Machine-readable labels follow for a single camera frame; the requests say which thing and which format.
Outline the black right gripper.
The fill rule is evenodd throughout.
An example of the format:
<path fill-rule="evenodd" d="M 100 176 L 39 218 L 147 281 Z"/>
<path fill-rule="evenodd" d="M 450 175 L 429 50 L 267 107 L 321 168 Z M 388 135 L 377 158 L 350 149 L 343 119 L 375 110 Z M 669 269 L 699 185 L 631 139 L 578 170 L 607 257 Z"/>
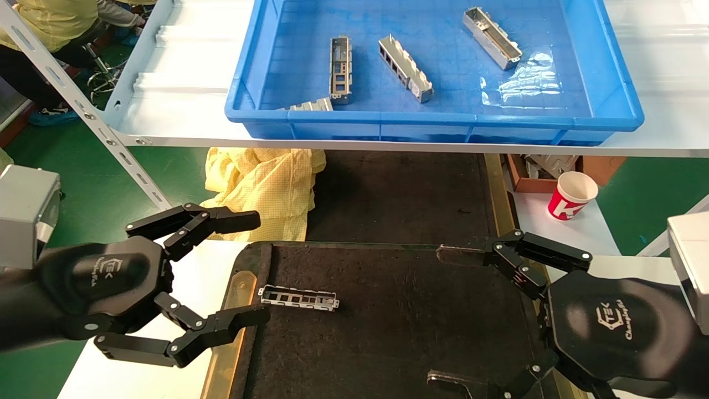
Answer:
<path fill-rule="evenodd" d="M 582 272 L 590 267 L 590 253 L 519 229 L 476 238 L 473 247 L 440 245 L 436 257 L 446 264 L 492 266 L 531 300 L 544 300 L 544 338 L 552 350 L 502 386 L 438 370 L 427 373 L 429 386 L 463 398 L 524 398 L 556 368 L 587 392 L 707 397 L 707 335 L 679 286 L 598 278 Z M 533 261 L 571 273 L 548 288 Z"/>

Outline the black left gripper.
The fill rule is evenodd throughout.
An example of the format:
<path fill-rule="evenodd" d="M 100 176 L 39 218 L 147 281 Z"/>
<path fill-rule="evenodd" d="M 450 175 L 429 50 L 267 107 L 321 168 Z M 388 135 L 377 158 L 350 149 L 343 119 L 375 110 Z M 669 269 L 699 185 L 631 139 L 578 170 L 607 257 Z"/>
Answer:
<path fill-rule="evenodd" d="M 207 349 L 232 344 L 242 329 L 268 323 L 270 313 L 250 305 L 197 315 L 168 294 L 174 280 L 170 261 L 181 260 L 213 233 L 259 227 L 256 211 L 185 203 L 129 223 L 131 238 L 123 242 L 48 249 L 34 268 L 2 272 L 1 349 L 97 336 L 94 344 L 107 359 L 184 368 Z M 152 241 L 162 237 L 168 237 L 163 247 Z M 184 330 L 182 336 L 168 341 L 126 335 L 160 311 Z"/>

